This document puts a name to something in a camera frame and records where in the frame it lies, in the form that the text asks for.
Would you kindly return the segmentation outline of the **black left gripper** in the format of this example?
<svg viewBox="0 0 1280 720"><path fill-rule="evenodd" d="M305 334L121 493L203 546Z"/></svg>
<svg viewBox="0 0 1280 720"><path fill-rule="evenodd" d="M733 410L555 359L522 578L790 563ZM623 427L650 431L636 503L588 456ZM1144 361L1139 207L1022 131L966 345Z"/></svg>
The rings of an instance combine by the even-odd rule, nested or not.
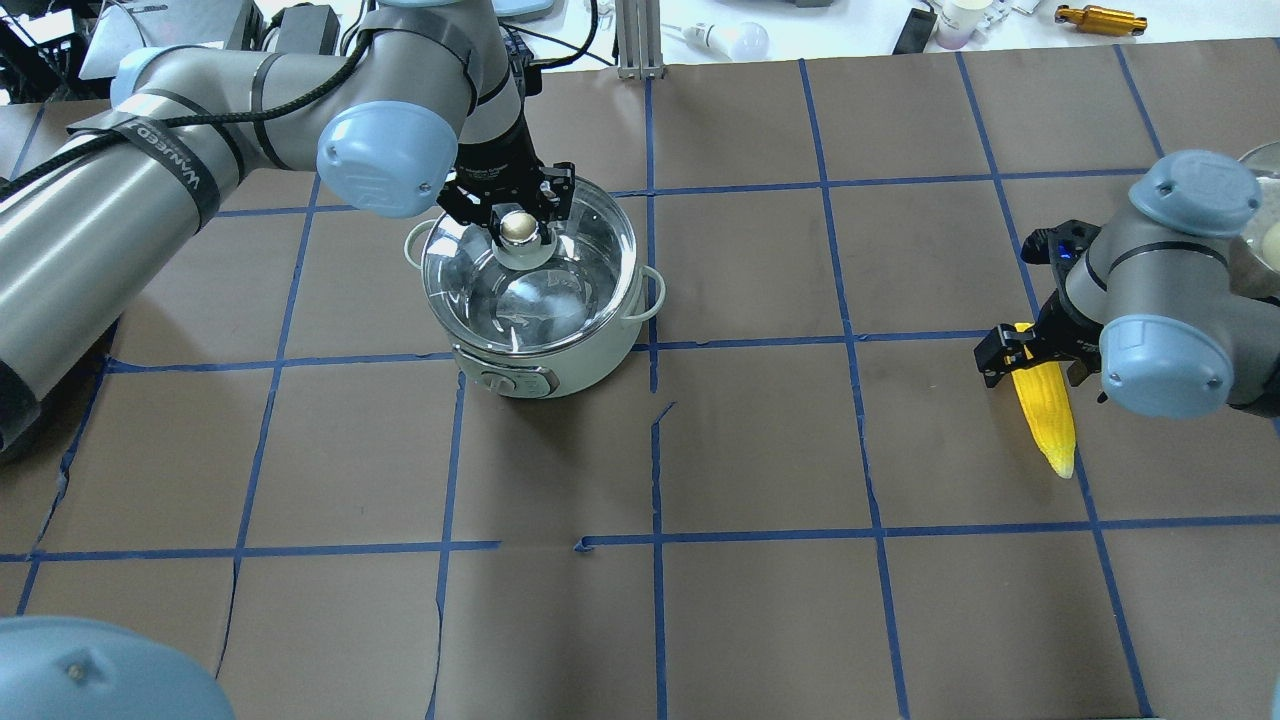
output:
<svg viewBox="0 0 1280 720"><path fill-rule="evenodd" d="M541 161L521 111L495 138L460 145L438 206L456 222L484 229L492 242L500 238L506 208L515 206L538 220L540 243L552 243L570 217L576 183L573 163Z"/></svg>

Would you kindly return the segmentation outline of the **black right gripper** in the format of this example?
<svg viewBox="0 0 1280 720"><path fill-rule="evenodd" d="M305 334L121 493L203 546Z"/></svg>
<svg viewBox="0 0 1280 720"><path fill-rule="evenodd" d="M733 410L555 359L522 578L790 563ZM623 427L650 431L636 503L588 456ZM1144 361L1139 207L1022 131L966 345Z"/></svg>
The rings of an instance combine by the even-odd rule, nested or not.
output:
<svg viewBox="0 0 1280 720"><path fill-rule="evenodd" d="M1050 266L1053 292L1041 306L1032 325L996 325L975 346L975 368L988 389L1005 377L1047 360L1066 365L1068 386L1079 388L1101 373L1100 334L1102 325L1080 314L1066 296L1070 270L1083 261L1101 228L1068 220L1056 227L1029 233L1020 258L1032 265Z"/></svg>

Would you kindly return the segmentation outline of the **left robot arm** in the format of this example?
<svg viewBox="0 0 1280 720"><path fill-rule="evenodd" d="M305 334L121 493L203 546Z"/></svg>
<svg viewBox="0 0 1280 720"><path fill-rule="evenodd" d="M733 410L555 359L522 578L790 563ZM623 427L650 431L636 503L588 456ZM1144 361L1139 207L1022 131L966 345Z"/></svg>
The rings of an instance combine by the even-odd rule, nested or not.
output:
<svg viewBox="0 0 1280 720"><path fill-rule="evenodd" d="M570 209L489 1L383 1L348 56L202 45L132 53L111 110L3 186L3 447L259 168L315 172L352 208L495 227Z"/></svg>

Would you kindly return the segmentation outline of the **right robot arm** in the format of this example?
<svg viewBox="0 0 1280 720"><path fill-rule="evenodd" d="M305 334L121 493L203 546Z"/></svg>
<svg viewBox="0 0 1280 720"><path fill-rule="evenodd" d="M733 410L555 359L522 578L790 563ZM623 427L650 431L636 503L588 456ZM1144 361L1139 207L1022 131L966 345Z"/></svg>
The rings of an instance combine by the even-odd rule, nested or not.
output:
<svg viewBox="0 0 1280 720"><path fill-rule="evenodd" d="M1277 416L1277 265L1247 231L1277 210L1277 145L1240 158L1187 149L1157 160L1112 218L1029 233L1021 259L1056 284L1024 331L975 347L987 387L1066 363L1079 386L1143 416L1190 419L1233 407Z"/></svg>

